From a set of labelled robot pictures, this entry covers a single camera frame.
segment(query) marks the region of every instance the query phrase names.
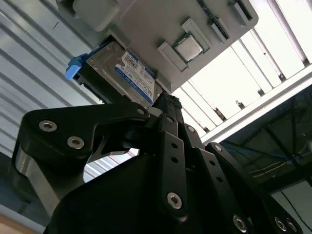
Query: corrugated metal wall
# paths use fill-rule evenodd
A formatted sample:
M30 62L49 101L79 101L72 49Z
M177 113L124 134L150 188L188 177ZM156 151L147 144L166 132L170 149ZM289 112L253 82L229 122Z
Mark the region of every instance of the corrugated metal wall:
M259 24L175 92L186 122L204 138L241 113L238 103L248 106L262 99L260 89L269 94L281 77L291 79L312 59L307 0L251 2ZM26 112L99 103L63 74L69 59L88 53L103 38L63 17L55 0L0 1L0 151L8 156ZM86 179L135 154L89 164Z
M47 4L0 1L0 151L8 156L12 156L20 121L27 112L100 103L87 90L64 79L68 61L88 53L91 47ZM89 164L86 180L131 156Z

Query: white plastic component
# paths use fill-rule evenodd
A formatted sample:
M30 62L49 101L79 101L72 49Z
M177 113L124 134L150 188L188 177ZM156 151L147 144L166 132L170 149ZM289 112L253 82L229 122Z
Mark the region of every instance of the white plastic component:
M242 24L247 25L249 20L248 20L247 16L245 15L243 9L240 7L238 2L233 5L233 9L236 11L237 15L241 19Z
M187 68L185 62L179 57L175 50L167 43L163 42L158 51L163 55L163 57L179 71L183 71Z
M217 20L219 21L219 24L222 26L223 30L226 33L228 33L228 29L227 29L225 23L223 22L223 20L221 18L217 18ZM211 27L213 28L215 33L218 35L218 37L220 38L221 42L225 43L227 41L227 38L225 38L225 36L222 34L222 32L220 31L218 26L215 23L213 23L213 24L211 24Z
M203 51L203 48L201 48L192 35L182 39L175 49L187 62L196 58Z
M117 15L116 0L75 0L73 9L95 31L102 31Z
M186 33L191 33L205 51L212 47L211 42L191 18L182 24L182 28Z

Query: bolt head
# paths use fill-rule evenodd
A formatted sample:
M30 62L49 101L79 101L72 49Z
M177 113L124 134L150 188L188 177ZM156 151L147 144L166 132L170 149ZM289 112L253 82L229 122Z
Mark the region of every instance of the bolt head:
M45 132L54 132L58 126L50 120L43 120L39 123L39 128Z
M191 133L194 133L194 132L195 132L195 129L194 129L192 126L188 126L187 129L188 129Z
M221 149L221 147L220 147L220 146L218 146L218 145L214 145L214 147L215 147L215 149L216 149L216 150L218 150L219 152L221 152L221 151L222 151L222 149Z
M283 232L287 230L285 224L279 218L275 217L274 220L276 225L280 228L280 230L282 230Z
M287 224L290 226L290 228L295 232L297 233L298 232L298 229L296 228L296 226L290 221L290 219L286 219L287 221Z
M238 215L233 216L233 223L240 230L241 233L247 232L247 226L245 222Z
M143 110L141 110L141 109L137 109L137 111L138 111L141 115L145 114L145 112L144 112Z
M73 149L80 150L84 146L84 141L78 136L71 136L67 139L67 145Z
M172 192L168 193L167 194L167 201L168 201L168 204L176 210L179 210L182 207L182 200L179 197L179 195L176 193L172 193Z

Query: circular hole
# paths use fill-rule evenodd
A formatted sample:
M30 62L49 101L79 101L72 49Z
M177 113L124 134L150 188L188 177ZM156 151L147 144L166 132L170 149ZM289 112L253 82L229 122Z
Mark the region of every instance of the circular hole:
M242 221L238 220L237 221L237 224L239 226L240 229L243 229L244 228L244 224L242 223Z
M73 139L73 140L72 140L72 143L73 143L74 145L79 145L79 144L80 144L80 141L77 140L77 139Z
M176 157L171 157L171 161L174 162L174 163L178 163L179 162Z
M43 127L47 128L47 129L51 129L51 128L53 128L53 125L51 123L44 123Z
M286 226L284 225L284 223L282 223L282 221L279 218L275 217L275 223L283 232L287 230Z
M177 204L178 203L178 199L176 198L176 196L171 196L170 197L171 201L174 203L174 204Z
M174 143L171 143L171 146L174 147L175 149L177 149L177 145Z
M216 179L217 179L220 183L223 182L223 179L222 179L221 177L219 177L219 176L217 176Z
M286 219L288 225L293 229L293 231L296 233L298 232L296 226L289 220L289 219Z

